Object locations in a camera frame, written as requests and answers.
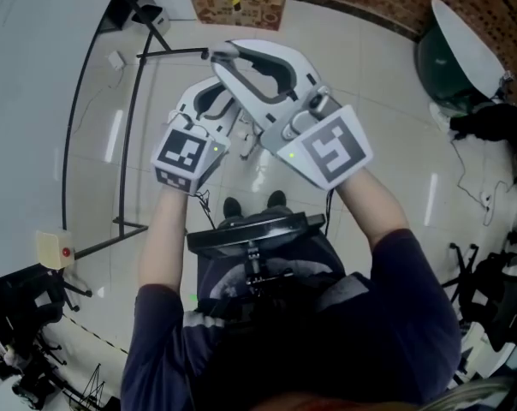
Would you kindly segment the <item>person's right forearm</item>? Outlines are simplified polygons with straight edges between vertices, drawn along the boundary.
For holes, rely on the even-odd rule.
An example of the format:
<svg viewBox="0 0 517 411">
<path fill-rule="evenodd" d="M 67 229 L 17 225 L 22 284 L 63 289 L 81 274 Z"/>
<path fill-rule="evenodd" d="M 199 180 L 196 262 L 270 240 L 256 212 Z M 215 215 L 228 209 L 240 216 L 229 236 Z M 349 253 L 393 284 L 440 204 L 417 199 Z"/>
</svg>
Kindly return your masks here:
<svg viewBox="0 0 517 411">
<path fill-rule="evenodd" d="M 409 228 L 399 201 L 366 168 L 339 184 L 336 192 L 368 240 L 371 251 L 387 235 Z"/>
</svg>

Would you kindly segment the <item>person's dark shirt torso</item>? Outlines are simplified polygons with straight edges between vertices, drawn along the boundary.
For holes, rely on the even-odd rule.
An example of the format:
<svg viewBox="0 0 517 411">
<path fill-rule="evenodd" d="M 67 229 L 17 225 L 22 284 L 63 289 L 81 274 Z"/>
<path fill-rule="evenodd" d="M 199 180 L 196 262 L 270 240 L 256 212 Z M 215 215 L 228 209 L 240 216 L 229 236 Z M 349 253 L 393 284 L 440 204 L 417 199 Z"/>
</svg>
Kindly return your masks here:
<svg viewBox="0 0 517 411">
<path fill-rule="evenodd" d="M 443 393 L 461 359 L 460 328 L 413 232 L 374 247 L 369 277 L 320 256 L 294 270 L 321 286 L 255 322 L 187 312 L 172 289 L 140 288 L 121 410 L 246 411 L 284 393 L 421 405 Z"/>
</svg>

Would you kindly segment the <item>person's left forearm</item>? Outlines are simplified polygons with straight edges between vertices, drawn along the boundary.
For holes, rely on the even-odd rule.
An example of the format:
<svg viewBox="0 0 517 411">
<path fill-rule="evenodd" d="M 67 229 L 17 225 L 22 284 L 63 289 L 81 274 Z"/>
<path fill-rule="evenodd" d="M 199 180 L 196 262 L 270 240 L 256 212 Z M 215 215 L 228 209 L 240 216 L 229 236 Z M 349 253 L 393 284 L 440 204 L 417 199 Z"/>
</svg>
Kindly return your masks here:
<svg viewBox="0 0 517 411">
<path fill-rule="evenodd" d="M 139 260 L 140 287 L 156 284 L 180 292 L 188 196 L 164 187 Z"/>
</svg>

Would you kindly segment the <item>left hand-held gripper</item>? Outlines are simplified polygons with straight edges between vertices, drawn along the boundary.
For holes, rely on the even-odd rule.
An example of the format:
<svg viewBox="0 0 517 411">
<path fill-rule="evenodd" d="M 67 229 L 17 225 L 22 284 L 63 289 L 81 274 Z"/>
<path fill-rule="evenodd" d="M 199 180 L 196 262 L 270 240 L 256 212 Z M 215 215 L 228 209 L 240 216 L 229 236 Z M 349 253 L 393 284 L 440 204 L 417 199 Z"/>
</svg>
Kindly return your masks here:
<svg viewBox="0 0 517 411">
<path fill-rule="evenodd" d="M 223 85 L 217 77 L 202 80 L 191 85 L 177 111 L 169 113 L 166 132 L 151 158 L 162 185 L 195 195 L 229 152 L 228 135 L 241 107 L 230 98 L 220 111 L 209 112 L 221 92 Z M 195 121 L 202 114 L 205 127 Z"/>
</svg>

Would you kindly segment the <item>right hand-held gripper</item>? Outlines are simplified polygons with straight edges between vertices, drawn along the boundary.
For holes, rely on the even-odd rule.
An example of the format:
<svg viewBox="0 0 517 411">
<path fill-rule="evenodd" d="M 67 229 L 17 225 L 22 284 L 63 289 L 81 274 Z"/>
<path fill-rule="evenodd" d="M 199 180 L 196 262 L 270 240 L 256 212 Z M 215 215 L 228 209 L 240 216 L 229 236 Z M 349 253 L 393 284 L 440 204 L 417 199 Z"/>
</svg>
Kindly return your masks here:
<svg viewBox="0 0 517 411">
<path fill-rule="evenodd" d="M 300 51 L 262 39 L 237 39 L 235 48 L 239 58 L 276 82 L 277 95 L 269 98 L 232 60 L 211 58 L 217 78 L 265 130 L 259 138 L 265 150 L 325 191 L 372 160 L 371 145 L 353 107 L 339 104 L 326 85 L 314 88 L 320 76 Z"/>
</svg>

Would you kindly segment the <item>dark green round bin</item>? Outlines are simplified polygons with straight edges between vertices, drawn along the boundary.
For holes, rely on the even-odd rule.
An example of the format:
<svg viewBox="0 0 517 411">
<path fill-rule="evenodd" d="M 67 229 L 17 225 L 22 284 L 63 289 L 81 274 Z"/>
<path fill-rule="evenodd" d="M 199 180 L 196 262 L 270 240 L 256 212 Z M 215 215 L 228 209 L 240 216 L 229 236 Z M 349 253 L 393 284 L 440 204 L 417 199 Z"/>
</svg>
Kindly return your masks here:
<svg viewBox="0 0 517 411">
<path fill-rule="evenodd" d="M 467 112 L 488 101 L 465 76 L 435 21 L 416 44 L 414 62 L 423 88 L 437 104 Z"/>
</svg>

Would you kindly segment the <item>grey table with black frame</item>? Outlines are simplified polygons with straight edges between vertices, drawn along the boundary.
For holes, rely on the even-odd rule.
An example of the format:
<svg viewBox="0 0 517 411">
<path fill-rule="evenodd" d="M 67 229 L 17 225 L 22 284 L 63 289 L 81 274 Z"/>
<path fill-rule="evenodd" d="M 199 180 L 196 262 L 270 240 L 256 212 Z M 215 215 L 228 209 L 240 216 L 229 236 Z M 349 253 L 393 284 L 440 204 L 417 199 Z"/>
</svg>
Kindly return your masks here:
<svg viewBox="0 0 517 411">
<path fill-rule="evenodd" d="M 110 0 L 0 0 L 0 278 L 37 264 L 38 232 L 110 234 L 118 169 L 65 155 L 72 103 Z"/>
</svg>

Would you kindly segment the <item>white round table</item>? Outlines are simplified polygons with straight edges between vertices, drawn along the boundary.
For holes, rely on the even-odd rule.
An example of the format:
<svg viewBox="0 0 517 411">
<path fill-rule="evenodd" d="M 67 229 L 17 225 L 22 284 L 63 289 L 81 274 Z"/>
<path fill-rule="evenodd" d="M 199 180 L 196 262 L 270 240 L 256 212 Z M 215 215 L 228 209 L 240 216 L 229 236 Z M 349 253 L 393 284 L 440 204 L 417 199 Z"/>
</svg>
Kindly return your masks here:
<svg viewBox="0 0 517 411">
<path fill-rule="evenodd" d="M 507 73 L 495 53 L 444 1 L 431 0 L 431 8 L 464 75 L 485 97 L 494 98 Z"/>
</svg>

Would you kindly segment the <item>black chest mount bracket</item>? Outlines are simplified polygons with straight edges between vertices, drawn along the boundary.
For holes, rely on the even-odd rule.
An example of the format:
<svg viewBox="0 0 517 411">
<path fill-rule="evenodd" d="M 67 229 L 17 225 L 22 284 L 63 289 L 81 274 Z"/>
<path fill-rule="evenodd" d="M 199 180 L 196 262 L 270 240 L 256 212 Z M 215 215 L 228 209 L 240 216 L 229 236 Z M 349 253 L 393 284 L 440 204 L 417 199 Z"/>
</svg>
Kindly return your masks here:
<svg viewBox="0 0 517 411">
<path fill-rule="evenodd" d="M 294 282 L 294 272 L 290 268 L 272 271 L 266 263 L 256 241 L 245 246 L 245 260 L 240 272 L 234 271 L 227 282 L 230 295 L 251 296 L 256 299 L 274 299 Z"/>
</svg>

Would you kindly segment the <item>black chest-mounted device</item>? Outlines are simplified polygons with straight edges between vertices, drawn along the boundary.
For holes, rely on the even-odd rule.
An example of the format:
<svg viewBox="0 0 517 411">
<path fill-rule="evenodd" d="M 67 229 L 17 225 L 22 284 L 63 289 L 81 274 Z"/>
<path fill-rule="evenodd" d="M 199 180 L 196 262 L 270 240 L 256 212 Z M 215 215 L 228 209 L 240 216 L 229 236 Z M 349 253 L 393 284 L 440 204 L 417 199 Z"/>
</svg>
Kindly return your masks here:
<svg viewBox="0 0 517 411">
<path fill-rule="evenodd" d="M 325 224 L 324 214 L 307 216 L 304 212 L 292 213 L 269 217 L 264 221 L 190 233 L 187 235 L 187 248 L 191 253 L 207 259 L 243 257 L 316 235 Z"/>
</svg>

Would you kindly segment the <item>white floor appliance dark opening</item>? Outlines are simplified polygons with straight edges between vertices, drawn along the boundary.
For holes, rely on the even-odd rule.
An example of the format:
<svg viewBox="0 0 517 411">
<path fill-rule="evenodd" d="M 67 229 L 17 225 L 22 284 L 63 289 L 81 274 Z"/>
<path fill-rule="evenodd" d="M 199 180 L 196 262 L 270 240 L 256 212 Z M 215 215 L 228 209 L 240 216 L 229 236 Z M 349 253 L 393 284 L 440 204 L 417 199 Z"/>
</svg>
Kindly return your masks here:
<svg viewBox="0 0 517 411">
<path fill-rule="evenodd" d="M 142 11 L 146 14 L 152 25 L 157 31 L 164 36 L 170 28 L 170 21 L 167 13 L 162 7 L 154 4 L 145 4 L 141 7 Z M 133 12 L 131 16 L 131 22 L 136 30 L 143 34 L 149 33 L 148 26 L 141 20 L 140 16 Z"/>
</svg>

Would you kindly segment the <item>black office chair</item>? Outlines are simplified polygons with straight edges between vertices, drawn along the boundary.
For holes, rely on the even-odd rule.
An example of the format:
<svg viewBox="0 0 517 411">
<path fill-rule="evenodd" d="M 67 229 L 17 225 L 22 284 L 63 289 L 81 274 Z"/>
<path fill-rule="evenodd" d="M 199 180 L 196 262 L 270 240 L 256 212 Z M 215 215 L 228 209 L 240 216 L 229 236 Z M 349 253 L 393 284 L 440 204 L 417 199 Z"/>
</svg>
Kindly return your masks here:
<svg viewBox="0 0 517 411">
<path fill-rule="evenodd" d="M 504 243 L 517 247 L 517 224 Z M 469 260 L 455 243 L 449 249 L 455 252 L 458 274 L 442 287 L 455 289 L 450 301 L 458 303 L 462 321 L 481 325 L 496 352 L 509 343 L 517 345 L 517 250 L 489 253 L 476 263 L 478 245 L 469 246 Z"/>
<path fill-rule="evenodd" d="M 81 402 L 89 400 L 56 374 L 49 359 L 64 366 L 54 355 L 62 346 L 47 344 L 43 336 L 47 325 L 62 319 L 65 307 L 80 310 L 69 300 L 69 291 L 92 297 L 91 290 L 68 283 L 60 271 L 36 268 L 0 278 L 0 385 L 17 376 L 15 391 L 32 409 L 41 409 L 55 389 Z"/>
</svg>

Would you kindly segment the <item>beige box with red button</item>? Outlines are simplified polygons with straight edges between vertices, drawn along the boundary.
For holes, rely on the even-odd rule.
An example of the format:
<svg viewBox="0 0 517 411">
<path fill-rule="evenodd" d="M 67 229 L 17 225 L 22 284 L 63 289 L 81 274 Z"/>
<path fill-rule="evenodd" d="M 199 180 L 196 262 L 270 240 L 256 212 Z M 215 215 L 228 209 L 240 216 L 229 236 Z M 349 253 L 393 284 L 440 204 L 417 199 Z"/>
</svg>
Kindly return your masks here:
<svg viewBox="0 0 517 411">
<path fill-rule="evenodd" d="M 60 271 L 75 262 L 72 234 L 67 230 L 54 233 L 36 231 L 36 253 L 38 262 L 47 269 Z"/>
</svg>

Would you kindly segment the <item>white broom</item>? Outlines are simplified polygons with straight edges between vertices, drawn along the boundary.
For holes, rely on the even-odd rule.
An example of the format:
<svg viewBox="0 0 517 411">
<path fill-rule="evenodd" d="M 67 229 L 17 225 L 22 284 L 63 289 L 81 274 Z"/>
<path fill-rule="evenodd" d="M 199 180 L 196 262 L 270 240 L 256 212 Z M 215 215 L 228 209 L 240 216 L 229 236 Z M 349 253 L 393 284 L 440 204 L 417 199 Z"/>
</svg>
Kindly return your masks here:
<svg viewBox="0 0 517 411">
<path fill-rule="evenodd" d="M 235 67 L 233 61 L 238 57 L 236 48 L 228 42 L 214 45 L 210 48 L 211 55 L 221 61 Z M 233 134 L 241 142 L 239 157 L 248 160 L 259 143 L 259 128 L 254 121 L 247 117 L 247 113 L 241 109 L 237 116 L 237 125 Z"/>
</svg>

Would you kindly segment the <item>striped floor tape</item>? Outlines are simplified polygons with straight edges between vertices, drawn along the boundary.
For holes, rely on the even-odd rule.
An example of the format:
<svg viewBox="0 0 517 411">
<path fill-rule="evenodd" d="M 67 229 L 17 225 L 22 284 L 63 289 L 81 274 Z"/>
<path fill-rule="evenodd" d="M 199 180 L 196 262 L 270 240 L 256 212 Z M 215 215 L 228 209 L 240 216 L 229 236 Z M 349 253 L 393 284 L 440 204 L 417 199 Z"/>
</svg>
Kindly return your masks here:
<svg viewBox="0 0 517 411">
<path fill-rule="evenodd" d="M 80 323 L 76 322 L 74 319 L 72 319 L 71 317 L 69 317 L 68 315 L 66 314 L 63 314 L 62 315 L 64 318 L 66 318 L 70 323 L 72 323 L 73 325 L 79 327 L 80 329 L 82 329 L 83 331 L 85 331 L 86 333 L 92 335 L 93 337 L 95 337 L 96 339 L 98 339 L 100 342 L 102 343 L 105 343 L 106 345 L 110 346 L 111 348 L 113 349 L 116 349 L 120 352 L 122 352 L 123 354 L 125 355 L 128 355 L 128 351 L 124 348 L 121 348 L 121 347 L 118 347 L 116 346 L 114 343 L 108 341 L 107 339 L 105 338 L 102 338 L 100 335 L 98 335 L 97 333 L 95 333 L 94 331 L 91 331 L 89 329 L 87 329 L 84 325 L 81 325 Z"/>
</svg>

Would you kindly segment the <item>brown printed cardboard box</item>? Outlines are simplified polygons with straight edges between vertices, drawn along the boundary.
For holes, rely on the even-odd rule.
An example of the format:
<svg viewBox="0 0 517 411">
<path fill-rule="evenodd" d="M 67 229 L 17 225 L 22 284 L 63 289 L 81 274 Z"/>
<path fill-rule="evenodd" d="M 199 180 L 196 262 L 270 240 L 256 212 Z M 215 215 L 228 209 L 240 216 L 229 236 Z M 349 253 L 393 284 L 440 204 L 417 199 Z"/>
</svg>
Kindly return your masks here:
<svg viewBox="0 0 517 411">
<path fill-rule="evenodd" d="M 193 0 L 199 21 L 205 24 L 252 27 L 277 31 L 286 0 Z"/>
</svg>

